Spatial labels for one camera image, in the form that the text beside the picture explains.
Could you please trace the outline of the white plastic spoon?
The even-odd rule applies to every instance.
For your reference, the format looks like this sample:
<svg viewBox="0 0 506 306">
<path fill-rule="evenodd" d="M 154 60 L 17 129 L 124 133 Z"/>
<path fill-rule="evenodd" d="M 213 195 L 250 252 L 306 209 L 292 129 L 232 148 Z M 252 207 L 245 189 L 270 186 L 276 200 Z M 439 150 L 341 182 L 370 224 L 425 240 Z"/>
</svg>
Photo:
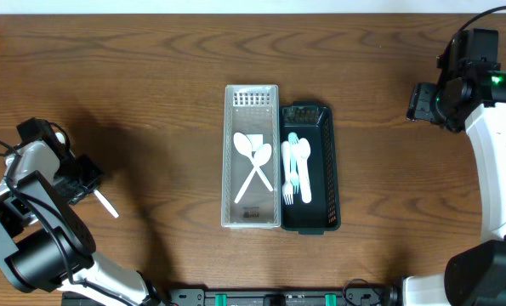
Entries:
<svg viewBox="0 0 506 306">
<path fill-rule="evenodd" d="M 254 174 L 257 173 L 260 170 L 260 168 L 269 161 L 270 157 L 271 157 L 271 145 L 270 144 L 263 144 L 255 152 L 255 154 L 253 156 L 253 170 L 247 176 L 242 187 L 239 189 L 236 199 L 234 200 L 235 203 L 238 203 L 241 200 L 241 198 L 245 194 L 248 186 L 250 185 Z"/>
<path fill-rule="evenodd" d="M 111 202 L 99 190 L 94 190 L 94 195 L 113 218 L 118 218 L 120 216 Z"/>
<path fill-rule="evenodd" d="M 253 153 L 253 144 L 249 140 L 249 138 L 243 133 L 235 133 L 233 136 L 233 140 L 237 151 L 240 154 L 246 156 L 253 164 L 253 156 L 256 151 Z M 272 191 L 273 187 L 261 168 L 257 172 L 257 174 L 260 176 L 261 180 L 263 181 L 268 191 Z"/>
<path fill-rule="evenodd" d="M 298 140 L 298 156 L 303 162 L 307 162 L 311 154 L 310 143 L 306 138 Z"/>
</svg>

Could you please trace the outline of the white plastic fork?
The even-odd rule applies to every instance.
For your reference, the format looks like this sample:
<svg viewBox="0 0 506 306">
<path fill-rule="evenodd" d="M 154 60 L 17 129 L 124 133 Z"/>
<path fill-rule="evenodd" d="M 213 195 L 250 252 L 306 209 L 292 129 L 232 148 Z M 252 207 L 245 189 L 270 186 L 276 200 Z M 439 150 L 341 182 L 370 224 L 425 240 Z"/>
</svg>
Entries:
<svg viewBox="0 0 506 306">
<path fill-rule="evenodd" d="M 284 171 L 284 184 L 282 186 L 283 200 L 287 206 L 293 204 L 293 184 L 291 182 L 291 152 L 287 141 L 281 143 L 281 157 Z"/>
<path fill-rule="evenodd" d="M 312 199 L 308 165 L 307 162 L 303 162 L 299 158 L 299 156 L 297 157 L 297 160 L 298 160 L 298 177 L 300 182 L 301 198 L 303 203 L 308 204 L 311 202 Z"/>
<path fill-rule="evenodd" d="M 297 160 L 294 155 L 295 146 L 298 144 L 298 135 L 295 132 L 288 134 L 287 140 L 290 144 L 290 180 L 293 186 L 293 193 L 298 194 L 299 192 L 299 178 L 297 169 Z"/>
</svg>

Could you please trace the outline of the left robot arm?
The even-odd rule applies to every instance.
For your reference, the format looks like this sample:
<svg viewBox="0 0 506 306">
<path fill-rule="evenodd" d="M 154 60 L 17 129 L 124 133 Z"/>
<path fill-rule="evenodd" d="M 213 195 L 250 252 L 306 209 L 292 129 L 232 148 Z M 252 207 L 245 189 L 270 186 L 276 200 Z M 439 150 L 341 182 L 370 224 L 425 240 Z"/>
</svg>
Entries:
<svg viewBox="0 0 506 306">
<path fill-rule="evenodd" d="M 75 156 L 62 133 L 22 137 L 7 145 L 0 183 L 0 270 L 21 292 L 62 291 L 101 305 L 158 305 L 156 289 L 138 271 L 96 250 L 86 224 L 72 209 L 99 192 L 98 168 Z"/>
</svg>

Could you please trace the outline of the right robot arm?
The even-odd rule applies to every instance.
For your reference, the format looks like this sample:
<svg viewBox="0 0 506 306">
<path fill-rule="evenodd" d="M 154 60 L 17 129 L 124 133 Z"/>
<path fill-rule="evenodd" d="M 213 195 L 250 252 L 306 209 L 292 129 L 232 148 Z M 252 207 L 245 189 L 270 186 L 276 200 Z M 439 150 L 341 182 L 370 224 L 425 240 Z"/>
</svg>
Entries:
<svg viewBox="0 0 506 306">
<path fill-rule="evenodd" d="M 443 273 L 409 276 L 400 305 L 506 305 L 506 72 L 473 69 L 421 84 L 408 116 L 466 132 L 480 183 L 480 244 L 452 257 Z"/>
</svg>

